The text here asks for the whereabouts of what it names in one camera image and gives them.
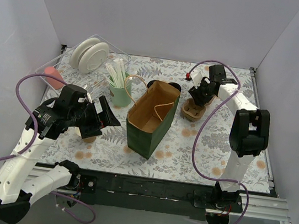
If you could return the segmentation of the brown cardboard cup carrier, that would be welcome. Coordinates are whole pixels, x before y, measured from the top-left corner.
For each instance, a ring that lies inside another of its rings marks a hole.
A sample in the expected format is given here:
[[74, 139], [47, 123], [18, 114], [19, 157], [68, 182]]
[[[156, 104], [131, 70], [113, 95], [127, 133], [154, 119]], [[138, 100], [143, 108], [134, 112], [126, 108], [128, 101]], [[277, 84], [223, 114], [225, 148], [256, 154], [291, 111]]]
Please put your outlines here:
[[204, 95], [196, 94], [196, 93], [191, 93], [190, 95], [193, 98], [195, 105], [197, 105], [197, 106], [208, 106], [215, 99], [214, 95], [204, 96]]

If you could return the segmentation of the green brown paper bag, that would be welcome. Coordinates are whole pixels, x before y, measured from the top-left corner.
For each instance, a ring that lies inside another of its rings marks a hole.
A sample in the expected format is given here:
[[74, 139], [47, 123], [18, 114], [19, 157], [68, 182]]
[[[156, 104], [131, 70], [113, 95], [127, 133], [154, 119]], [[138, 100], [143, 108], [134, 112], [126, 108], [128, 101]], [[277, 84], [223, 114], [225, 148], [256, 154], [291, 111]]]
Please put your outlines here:
[[156, 80], [138, 99], [126, 117], [127, 146], [149, 159], [170, 129], [181, 91]]

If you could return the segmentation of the brown paper coffee cup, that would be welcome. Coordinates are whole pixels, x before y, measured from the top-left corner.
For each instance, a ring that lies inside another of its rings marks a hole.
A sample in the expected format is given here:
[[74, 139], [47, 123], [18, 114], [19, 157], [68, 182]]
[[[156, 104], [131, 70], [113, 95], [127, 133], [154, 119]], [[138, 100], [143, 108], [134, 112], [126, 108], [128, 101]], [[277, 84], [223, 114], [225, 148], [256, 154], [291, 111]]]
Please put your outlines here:
[[147, 83], [147, 88], [150, 88], [152, 85], [153, 85], [153, 83], [154, 82], [156, 82], [156, 80], [151, 80], [151, 81], [149, 81], [148, 83]]

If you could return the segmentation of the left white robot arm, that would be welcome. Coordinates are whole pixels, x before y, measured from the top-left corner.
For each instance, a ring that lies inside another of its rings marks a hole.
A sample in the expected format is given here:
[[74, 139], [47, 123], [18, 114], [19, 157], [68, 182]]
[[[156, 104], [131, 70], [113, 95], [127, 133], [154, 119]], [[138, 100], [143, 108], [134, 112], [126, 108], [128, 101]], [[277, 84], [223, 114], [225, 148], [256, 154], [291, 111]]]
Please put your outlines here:
[[99, 98], [101, 112], [88, 92], [65, 85], [58, 97], [40, 104], [25, 123], [25, 129], [8, 159], [0, 168], [0, 220], [15, 224], [31, 205], [57, 188], [73, 190], [81, 183], [81, 169], [69, 160], [33, 180], [27, 180], [42, 154], [64, 134], [77, 127], [83, 138], [100, 136], [108, 126], [120, 126], [105, 96]]

